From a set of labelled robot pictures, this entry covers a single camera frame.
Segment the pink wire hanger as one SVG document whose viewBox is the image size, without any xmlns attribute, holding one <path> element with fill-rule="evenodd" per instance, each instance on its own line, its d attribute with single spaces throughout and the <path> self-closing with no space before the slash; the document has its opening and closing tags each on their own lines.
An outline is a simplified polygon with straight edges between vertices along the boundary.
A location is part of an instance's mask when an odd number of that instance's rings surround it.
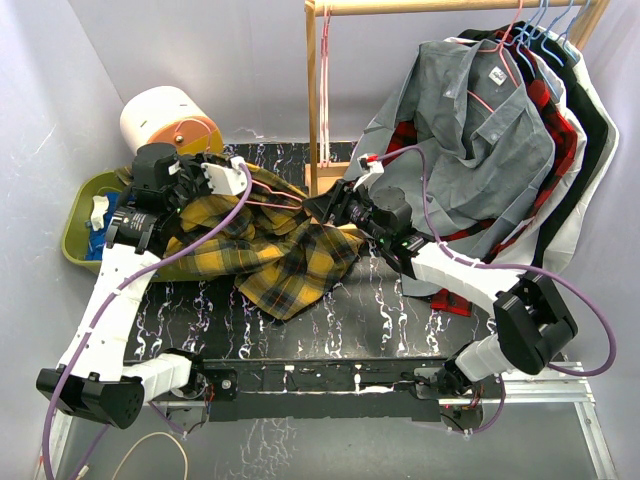
<svg viewBox="0 0 640 480">
<path fill-rule="evenodd" d="M 225 154 L 224 144 L 217 125 L 207 116 L 195 115 L 178 119 L 166 127 L 167 139 L 180 154 L 202 156 L 205 163 L 226 165 L 239 156 Z M 249 204 L 269 208 L 299 210 L 304 195 L 272 172 L 247 164 L 252 178 L 252 195 Z"/>
</svg>

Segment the yellow plaid flannel shirt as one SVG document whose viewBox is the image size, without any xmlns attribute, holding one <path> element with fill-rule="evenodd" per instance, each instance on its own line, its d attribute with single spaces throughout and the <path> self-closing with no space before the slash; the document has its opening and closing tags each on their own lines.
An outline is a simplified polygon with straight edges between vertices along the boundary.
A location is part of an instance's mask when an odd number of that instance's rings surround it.
<svg viewBox="0 0 640 480">
<path fill-rule="evenodd" d="M 122 169 L 135 187 L 172 190 L 180 170 L 168 144 L 148 145 Z M 238 291 L 268 315 L 289 320 L 321 299 L 357 260 L 361 238 L 311 220 L 303 209 L 249 204 L 252 195 L 208 195 L 181 213 L 165 255 L 206 280 L 232 276 Z"/>
</svg>

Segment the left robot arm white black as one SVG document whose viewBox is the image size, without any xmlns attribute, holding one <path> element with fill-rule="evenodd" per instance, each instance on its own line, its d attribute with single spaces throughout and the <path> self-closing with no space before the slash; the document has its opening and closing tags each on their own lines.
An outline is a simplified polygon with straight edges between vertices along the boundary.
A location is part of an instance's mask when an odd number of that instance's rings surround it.
<svg viewBox="0 0 640 480">
<path fill-rule="evenodd" d="M 172 390 L 200 396 L 207 376 L 192 354 L 173 349 L 127 367 L 129 333 L 156 272 L 175 262 L 166 256 L 184 209 L 201 197 L 229 196 L 243 204 L 252 180 L 245 160 L 217 154 L 181 155 L 168 143 L 140 147 L 131 180 L 107 226 L 91 298 L 58 365 L 43 368 L 37 390 L 51 411 L 126 429 L 142 406 Z"/>
</svg>

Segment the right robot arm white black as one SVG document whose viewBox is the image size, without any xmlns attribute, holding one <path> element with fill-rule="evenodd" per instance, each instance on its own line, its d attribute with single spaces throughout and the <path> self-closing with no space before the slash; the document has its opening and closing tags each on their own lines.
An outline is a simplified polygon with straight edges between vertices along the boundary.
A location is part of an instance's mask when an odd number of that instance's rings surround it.
<svg viewBox="0 0 640 480">
<path fill-rule="evenodd" d="M 355 225 L 394 271 L 461 296 L 495 320 L 495 334 L 464 346 L 428 378 L 441 395 L 469 396 L 483 379 L 513 370 L 536 375 L 578 332 L 550 278 L 445 254 L 413 227 L 411 206 L 399 188 L 370 196 L 364 187 L 339 180 L 303 206 L 322 224 Z"/>
</svg>

